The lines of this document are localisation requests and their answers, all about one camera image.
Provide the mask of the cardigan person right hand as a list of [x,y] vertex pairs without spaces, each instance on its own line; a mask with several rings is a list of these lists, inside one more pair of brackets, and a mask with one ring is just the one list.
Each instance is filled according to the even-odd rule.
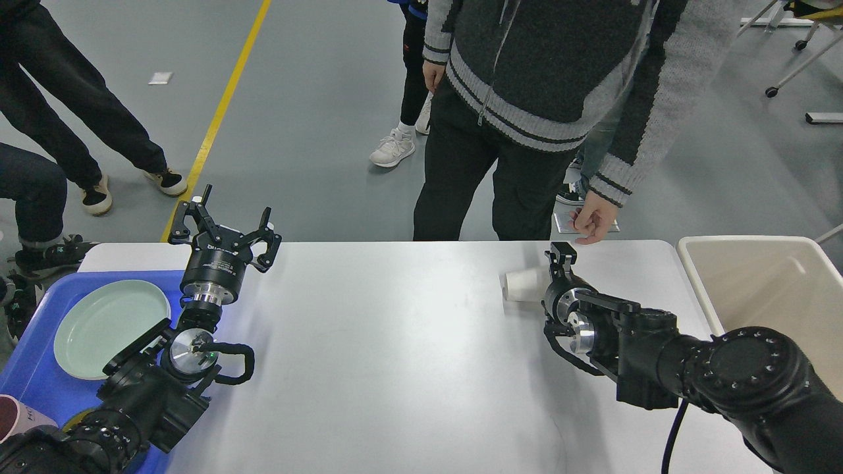
[[439,87],[440,81],[445,77],[445,64],[431,63],[425,61],[422,66],[423,78],[427,90],[434,94]]

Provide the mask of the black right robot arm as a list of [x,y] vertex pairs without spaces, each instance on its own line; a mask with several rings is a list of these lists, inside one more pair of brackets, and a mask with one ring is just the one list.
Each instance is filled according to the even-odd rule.
[[544,334],[576,368],[615,383],[615,398],[645,410],[678,409],[665,453],[668,472],[688,405],[722,416],[765,465],[780,473],[840,473],[842,407],[790,337],[743,327],[701,340],[677,316],[599,293],[573,272],[577,252],[554,241]]

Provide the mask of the cardigan person left hand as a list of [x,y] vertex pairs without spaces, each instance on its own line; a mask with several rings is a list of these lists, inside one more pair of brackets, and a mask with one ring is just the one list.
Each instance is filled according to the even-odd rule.
[[619,207],[613,202],[588,191],[584,204],[569,212],[568,226],[580,234],[575,243],[593,245],[605,239],[618,213]]

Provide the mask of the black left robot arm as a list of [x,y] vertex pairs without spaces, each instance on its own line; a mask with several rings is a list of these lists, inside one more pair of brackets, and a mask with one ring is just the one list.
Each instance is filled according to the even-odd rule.
[[207,212],[211,185],[181,201],[167,237],[189,245],[176,324],[156,321],[103,364],[99,405],[75,423],[41,424],[2,443],[3,473],[123,473],[154,446],[169,453],[207,411],[211,384],[239,385],[255,373],[255,351],[220,342],[223,306],[240,297],[247,266],[266,273],[282,237],[266,207],[256,230],[217,224]]

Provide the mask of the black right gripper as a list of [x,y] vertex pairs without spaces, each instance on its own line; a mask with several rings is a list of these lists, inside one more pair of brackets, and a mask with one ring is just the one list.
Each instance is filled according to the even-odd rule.
[[545,323],[569,326],[569,314],[577,310],[580,293],[595,293],[594,288],[584,280],[577,280],[572,266],[578,253],[567,241],[551,241],[545,252],[549,260],[550,285],[546,288],[541,304],[545,312]]

